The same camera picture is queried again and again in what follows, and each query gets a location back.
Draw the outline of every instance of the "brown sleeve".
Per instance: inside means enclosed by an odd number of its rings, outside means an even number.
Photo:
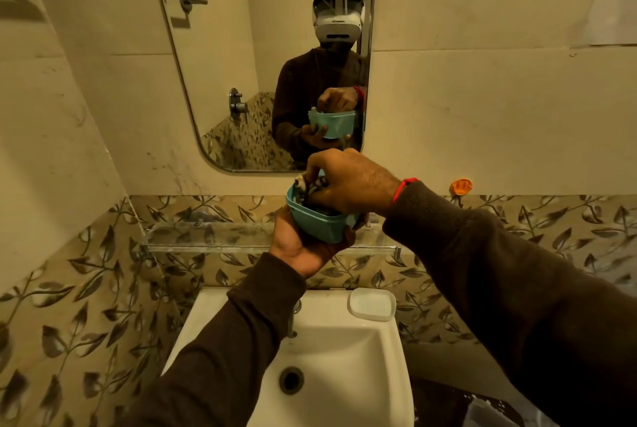
[[[170,369],[142,393],[122,427],[245,426],[261,379],[287,333],[305,281],[264,253]]]
[[[290,152],[293,159],[305,162],[318,149],[310,147],[300,138],[301,127],[309,120],[308,110],[297,90],[299,77],[295,80],[294,75],[294,63],[283,65],[272,109],[272,136],[275,143]]]
[[[555,422],[634,420],[636,298],[421,182],[402,192],[384,231],[422,259],[511,382]]]

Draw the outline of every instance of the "person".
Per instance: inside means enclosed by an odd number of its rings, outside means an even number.
[[[355,150],[310,156],[306,177],[320,169],[329,186],[312,200],[385,217],[385,233],[418,255],[514,386],[545,414],[562,427],[634,422],[637,298],[507,232],[486,211],[460,209],[421,181],[405,186]],[[353,240],[347,230],[337,246],[309,242],[281,210],[269,253],[123,425],[246,425],[305,279]]]
[[[314,0],[315,14],[334,0]],[[360,14],[363,0],[348,0]],[[310,125],[308,111],[350,111],[364,104],[368,67],[358,53],[351,51],[354,41],[320,42],[281,69],[272,111],[275,143],[296,161],[307,162],[319,150],[342,147],[340,140],[326,140],[327,128]]]

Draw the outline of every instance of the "soap dish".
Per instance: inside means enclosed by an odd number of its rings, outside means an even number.
[[[396,298],[386,289],[356,288],[347,299],[347,309],[357,318],[389,321],[396,313]]]

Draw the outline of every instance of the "vr headset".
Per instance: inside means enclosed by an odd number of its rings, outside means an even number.
[[[314,33],[323,48],[339,48],[339,43],[346,49],[361,37],[364,16],[362,1],[321,0],[312,8]]]

